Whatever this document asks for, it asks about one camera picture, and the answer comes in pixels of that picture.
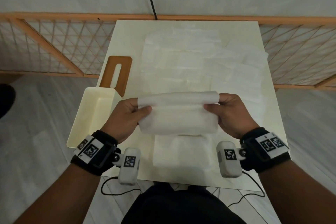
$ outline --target floor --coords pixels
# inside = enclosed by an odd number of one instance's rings
[[[0,219],[9,224],[40,196],[69,165],[72,150],[65,145],[83,91],[97,79],[27,75],[12,83],[17,99],[0,119]],[[280,111],[293,160],[336,194],[336,92],[279,90]],[[153,183],[138,181],[142,191]],[[172,185],[183,189],[185,185]],[[127,190],[116,181],[108,193]],[[138,191],[103,196],[97,191],[84,223],[120,223]],[[225,204],[245,191],[220,189],[214,194]],[[280,223],[269,200],[248,196],[231,210],[248,224]]]

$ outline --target person's left hand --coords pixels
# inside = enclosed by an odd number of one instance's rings
[[[151,111],[150,106],[138,109],[137,98],[122,100],[116,105],[101,131],[114,137],[120,144],[133,133],[138,122]]]

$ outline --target hand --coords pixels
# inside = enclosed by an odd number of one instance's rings
[[[151,111],[150,106],[138,109],[137,98],[122,100],[116,105],[101,131],[113,136],[120,144],[133,133],[138,122]]]
[[[219,126],[230,136],[241,139],[244,134],[259,127],[238,95],[221,93],[219,103],[206,104],[204,108],[219,116]]]

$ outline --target forearm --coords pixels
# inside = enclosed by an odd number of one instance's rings
[[[14,223],[82,223],[99,181],[99,176],[70,164],[57,181]]]
[[[336,223],[336,196],[287,161],[259,174],[283,224]]]

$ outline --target white table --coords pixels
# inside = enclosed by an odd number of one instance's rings
[[[144,47],[145,38],[148,33],[158,30],[165,30],[172,27],[194,26],[198,29],[215,29],[218,31],[223,46],[230,40],[238,40],[245,44],[251,44],[260,50],[264,50],[259,26],[257,22],[242,21],[117,21],[115,29],[107,50],[103,68],[101,70],[97,87],[102,79],[107,58],[109,56],[131,56],[133,59],[124,99],[139,97],[140,86],[140,64],[141,53]],[[262,94],[268,98],[268,106],[264,116],[264,126],[267,130],[275,132],[286,143],[286,134],[280,116],[278,102],[275,96],[270,70],[265,67],[262,74]],[[233,141],[239,146],[238,140],[224,135],[221,140]],[[214,161],[217,161],[215,146],[213,142]],[[241,190],[260,191],[257,185],[247,176],[239,178],[223,178],[219,173],[218,164],[214,164],[208,171],[195,171],[191,169],[162,168],[154,167],[152,164],[154,136],[142,134],[139,128],[122,144],[120,149],[135,147],[141,150],[141,161],[139,167],[139,180],[162,181],[181,184],[194,184],[209,187],[221,187]],[[107,176],[117,176],[119,169],[111,168],[105,173]],[[259,182],[257,174],[252,176]]]

